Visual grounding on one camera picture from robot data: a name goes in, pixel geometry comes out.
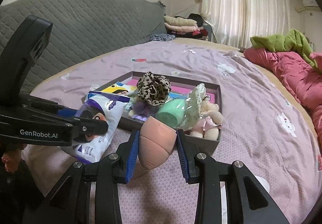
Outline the person's left hand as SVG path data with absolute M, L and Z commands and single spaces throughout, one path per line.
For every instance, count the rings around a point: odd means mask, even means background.
M 24 143 L 7 143 L 1 145 L 1 161 L 8 173 L 15 173 L 21 161 L 21 151 L 27 147 Z

